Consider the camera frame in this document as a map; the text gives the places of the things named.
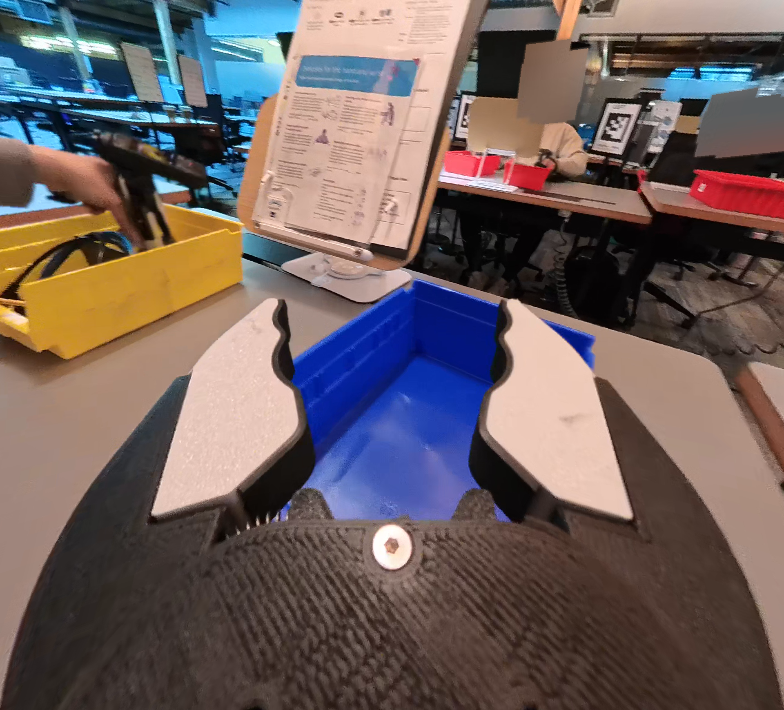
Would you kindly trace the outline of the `person's left hand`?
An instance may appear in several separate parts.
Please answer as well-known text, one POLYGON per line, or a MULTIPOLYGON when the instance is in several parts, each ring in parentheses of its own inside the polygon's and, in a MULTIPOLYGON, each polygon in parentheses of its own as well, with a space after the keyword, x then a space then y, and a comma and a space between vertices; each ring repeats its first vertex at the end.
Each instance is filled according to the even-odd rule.
POLYGON ((55 193, 65 194, 97 214, 110 212, 133 247, 142 247, 142 236, 126 211, 112 166, 95 156, 70 154, 33 145, 27 149, 32 157, 36 183, 45 185, 55 193))

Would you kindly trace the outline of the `red plastic bin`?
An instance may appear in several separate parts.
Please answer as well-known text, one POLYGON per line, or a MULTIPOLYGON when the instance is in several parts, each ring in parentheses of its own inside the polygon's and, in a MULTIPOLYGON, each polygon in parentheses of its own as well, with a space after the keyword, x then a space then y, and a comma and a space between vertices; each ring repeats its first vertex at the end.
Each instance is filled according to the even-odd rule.
POLYGON ((783 181, 696 169, 690 196, 719 211, 783 219, 783 181))
POLYGON ((446 152, 442 171, 454 176, 484 178, 495 175, 501 166, 501 160, 501 156, 495 154, 451 150, 446 152))
POLYGON ((503 185, 510 189, 541 192, 553 169, 508 161, 503 170, 503 185))

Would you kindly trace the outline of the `blue plastic bin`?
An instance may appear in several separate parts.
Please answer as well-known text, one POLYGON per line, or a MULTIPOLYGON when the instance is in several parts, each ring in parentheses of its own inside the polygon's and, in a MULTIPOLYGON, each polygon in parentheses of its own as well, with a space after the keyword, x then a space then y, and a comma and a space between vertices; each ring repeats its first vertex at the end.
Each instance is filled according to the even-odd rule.
POLYGON ((317 490, 338 520, 446 520, 477 488, 470 445, 499 306, 416 280, 295 361, 317 490))

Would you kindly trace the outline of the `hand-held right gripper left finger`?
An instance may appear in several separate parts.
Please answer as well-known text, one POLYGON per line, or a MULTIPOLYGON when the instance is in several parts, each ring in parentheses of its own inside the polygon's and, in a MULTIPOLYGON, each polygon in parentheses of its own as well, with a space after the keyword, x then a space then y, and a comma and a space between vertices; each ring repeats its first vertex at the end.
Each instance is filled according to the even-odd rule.
POLYGON ((230 529, 270 523, 315 467, 293 382, 288 306, 269 298, 194 364, 152 507, 170 521, 218 509, 230 529))

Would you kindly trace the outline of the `grey table with wooden edge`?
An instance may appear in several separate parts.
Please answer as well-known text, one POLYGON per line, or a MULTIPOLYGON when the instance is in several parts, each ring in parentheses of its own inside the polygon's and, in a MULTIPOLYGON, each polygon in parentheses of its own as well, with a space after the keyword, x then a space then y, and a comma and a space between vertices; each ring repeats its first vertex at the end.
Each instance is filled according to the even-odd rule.
POLYGON ((783 467, 783 370, 770 364, 751 362, 738 373, 735 383, 768 448, 783 467))

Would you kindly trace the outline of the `yellow plastic bin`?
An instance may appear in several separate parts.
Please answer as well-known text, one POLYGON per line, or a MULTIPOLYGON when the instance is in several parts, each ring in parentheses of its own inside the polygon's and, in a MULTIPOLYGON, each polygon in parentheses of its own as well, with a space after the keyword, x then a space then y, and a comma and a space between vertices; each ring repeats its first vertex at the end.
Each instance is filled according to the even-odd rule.
POLYGON ((174 243, 90 265, 75 252, 57 274, 25 280, 1 308, 1 335, 70 360, 242 281, 242 225, 225 215, 163 205, 174 243))

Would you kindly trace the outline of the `instruction sheet with blue banner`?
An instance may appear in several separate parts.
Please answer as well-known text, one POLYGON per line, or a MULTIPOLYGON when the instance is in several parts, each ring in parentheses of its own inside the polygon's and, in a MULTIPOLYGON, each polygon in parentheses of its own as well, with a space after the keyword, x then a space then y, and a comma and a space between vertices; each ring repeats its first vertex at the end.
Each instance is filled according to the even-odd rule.
POLYGON ((417 88, 420 58, 306 53, 287 74, 254 219, 366 246, 417 88))

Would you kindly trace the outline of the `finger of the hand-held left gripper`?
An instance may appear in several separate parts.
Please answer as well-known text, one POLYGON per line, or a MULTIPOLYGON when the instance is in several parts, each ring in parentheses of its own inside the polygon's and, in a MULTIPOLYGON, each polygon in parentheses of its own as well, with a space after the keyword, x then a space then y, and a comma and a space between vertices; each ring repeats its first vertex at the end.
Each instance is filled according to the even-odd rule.
POLYGON ((151 232, 149 246, 167 246, 176 242, 158 194, 149 194, 149 228, 151 232))
POLYGON ((154 220, 154 200, 150 191, 142 189, 124 189, 124 207, 129 220, 140 237, 138 249, 150 251, 157 246, 152 221, 154 220))

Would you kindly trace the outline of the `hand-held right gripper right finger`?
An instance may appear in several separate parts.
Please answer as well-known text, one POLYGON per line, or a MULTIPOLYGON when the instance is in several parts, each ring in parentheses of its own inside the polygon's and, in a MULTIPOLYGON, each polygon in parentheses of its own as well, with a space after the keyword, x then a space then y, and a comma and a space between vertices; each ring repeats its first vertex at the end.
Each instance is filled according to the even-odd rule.
POLYGON ((551 521, 566 511, 633 521, 593 371, 594 343, 518 301, 499 306, 492 383, 469 469, 511 522, 551 521))

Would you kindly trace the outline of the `checkered marker board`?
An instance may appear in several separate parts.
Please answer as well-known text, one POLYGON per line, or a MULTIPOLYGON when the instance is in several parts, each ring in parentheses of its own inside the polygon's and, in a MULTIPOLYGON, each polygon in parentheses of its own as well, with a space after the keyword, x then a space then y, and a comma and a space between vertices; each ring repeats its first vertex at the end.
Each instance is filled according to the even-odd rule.
POLYGON ((606 98, 589 152, 619 159, 627 151, 643 109, 639 98, 606 98))

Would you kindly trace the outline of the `brown notice board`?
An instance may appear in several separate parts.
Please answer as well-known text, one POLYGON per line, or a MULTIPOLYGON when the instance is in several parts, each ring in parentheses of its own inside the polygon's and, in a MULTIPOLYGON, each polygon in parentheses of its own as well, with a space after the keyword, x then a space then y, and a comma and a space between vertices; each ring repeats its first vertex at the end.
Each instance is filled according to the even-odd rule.
POLYGON ((138 99, 145 103, 162 104, 164 98, 150 50, 126 42, 120 45, 138 99))
POLYGON ((207 108, 209 104, 199 60, 179 54, 178 65, 186 104, 192 108, 207 108))

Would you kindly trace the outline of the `black backpack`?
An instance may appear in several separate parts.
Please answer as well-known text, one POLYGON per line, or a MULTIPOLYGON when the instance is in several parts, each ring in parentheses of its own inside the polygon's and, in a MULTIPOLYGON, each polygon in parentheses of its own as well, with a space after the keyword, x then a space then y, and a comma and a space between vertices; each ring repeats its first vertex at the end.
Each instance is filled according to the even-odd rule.
POLYGON ((579 245, 564 265, 565 281, 573 313, 582 321, 607 328, 628 330, 633 325, 634 301, 627 291, 632 252, 599 251, 595 245, 579 245))

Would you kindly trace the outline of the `grey desk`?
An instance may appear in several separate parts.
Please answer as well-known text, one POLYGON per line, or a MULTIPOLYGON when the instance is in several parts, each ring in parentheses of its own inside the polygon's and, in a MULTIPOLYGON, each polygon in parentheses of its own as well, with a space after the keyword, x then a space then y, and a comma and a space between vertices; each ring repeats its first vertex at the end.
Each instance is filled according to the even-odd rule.
MULTIPOLYGON (((363 307, 244 262, 243 283, 72 361, 2 338, 2 640, 13 639, 61 529, 169 383, 269 297, 289 304, 298 355, 363 307)), ((596 372, 699 491, 772 629, 782 625, 782 491, 720 368, 549 311, 596 337, 596 372)))

